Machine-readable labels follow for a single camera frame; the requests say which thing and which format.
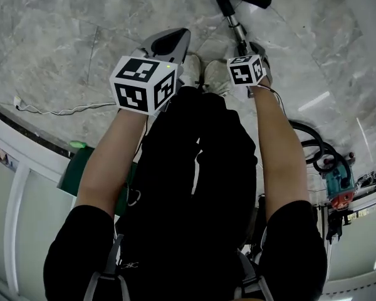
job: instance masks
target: white shoe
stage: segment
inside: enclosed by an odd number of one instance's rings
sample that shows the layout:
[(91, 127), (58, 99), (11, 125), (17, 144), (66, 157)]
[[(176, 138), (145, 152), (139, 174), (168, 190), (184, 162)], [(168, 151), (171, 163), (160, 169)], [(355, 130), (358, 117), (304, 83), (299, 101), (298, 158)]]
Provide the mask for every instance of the white shoe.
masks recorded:
[(201, 61), (197, 55), (187, 55), (182, 64), (184, 72), (180, 76), (183, 86), (197, 87), (201, 78)]
[(206, 93), (215, 93), (225, 97), (230, 91), (230, 75), (225, 61), (213, 60), (205, 68), (204, 86)]

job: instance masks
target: floor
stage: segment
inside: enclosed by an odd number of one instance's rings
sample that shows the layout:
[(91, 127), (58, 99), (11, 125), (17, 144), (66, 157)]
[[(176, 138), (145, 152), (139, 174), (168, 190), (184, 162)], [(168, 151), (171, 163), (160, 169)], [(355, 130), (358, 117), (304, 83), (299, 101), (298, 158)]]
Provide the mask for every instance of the floor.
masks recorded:
[[(249, 39), (266, 48), (288, 117), (316, 127), (342, 154), (354, 152), (355, 177), (376, 169), (373, 68), (345, 1), (273, 0), (267, 10), (234, 5)], [(0, 0), (0, 111), (56, 142), (95, 146), (116, 108), (29, 114), (14, 109), (15, 94), (41, 110), (111, 102), (108, 77), (118, 59), (146, 37), (176, 27), (191, 30), (190, 51), (203, 61), (234, 46), (216, 0)], [(231, 92), (226, 102), (258, 144), (252, 101)], [(258, 171), (261, 193), (261, 166)], [(309, 173), (310, 191), (323, 189)]]

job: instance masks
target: forearm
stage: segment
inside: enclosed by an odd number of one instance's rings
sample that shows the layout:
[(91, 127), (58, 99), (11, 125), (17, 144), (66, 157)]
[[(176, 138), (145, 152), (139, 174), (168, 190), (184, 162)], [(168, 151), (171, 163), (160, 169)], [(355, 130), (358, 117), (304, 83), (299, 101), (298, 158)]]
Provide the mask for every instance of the forearm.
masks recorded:
[(76, 205), (94, 205), (113, 216), (146, 118), (128, 110), (119, 111), (86, 164)]
[(309, 200), (305, 155), (276, 97), (263, 88), (254, 87), (253, 92), (269, 218), (285, 204), (300, 199)]

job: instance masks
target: person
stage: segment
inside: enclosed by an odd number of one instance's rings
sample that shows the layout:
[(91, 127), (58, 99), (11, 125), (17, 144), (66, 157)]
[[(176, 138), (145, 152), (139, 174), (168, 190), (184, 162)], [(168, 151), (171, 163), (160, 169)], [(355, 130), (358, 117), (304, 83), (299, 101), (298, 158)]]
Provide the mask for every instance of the person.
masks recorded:
[[(245, 242), (256, 200), (257, 158), (237, 112), (216, 94), (227, 90), (226, 72), (225, 64), (212, 61), (204, 71), (204, 93), (192, 87), (199, 81), (200, 60), (187, 56), (185, 85), (142, 141), (121, 219), (118, 272), (132, 301), (234, 299), (243, 271), (237, 249)], [(267, 77), (260, 85), (270, 87)], [(304, 152), (273, 93), (252, 89), (267, 219), (258, 271), (275, 301), (318, 300), (327, 263), (309, 203)], [(120, 110), (91, 155), (75, 207), (46, 258), (49, 301), (83, 300), (92, 274), (104, 270), (118, 195), (146, 120), (144, 114)], [(199, 176), (192, 195), (195, 159)], [(122, 299), (109, 291), (98, 300)], [(252, 298), (266, 300), (261, 292)]]

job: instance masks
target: sneaker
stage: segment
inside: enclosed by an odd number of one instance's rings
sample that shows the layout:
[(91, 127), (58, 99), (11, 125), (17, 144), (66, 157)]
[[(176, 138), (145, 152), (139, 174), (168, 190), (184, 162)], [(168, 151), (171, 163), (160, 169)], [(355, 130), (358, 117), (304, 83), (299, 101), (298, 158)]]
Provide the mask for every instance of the sneaker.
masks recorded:
[(205, 68), (204, 92), (215, 93), (225, 97), (231, 88), (230, 75), (227, 70), (227, 62), (213, 60)]
[(180, 76), (183, 86), (198, 87), (201, 78), (201, 61), (197, 55), (187, 55), (182, 64), (184, 72)]

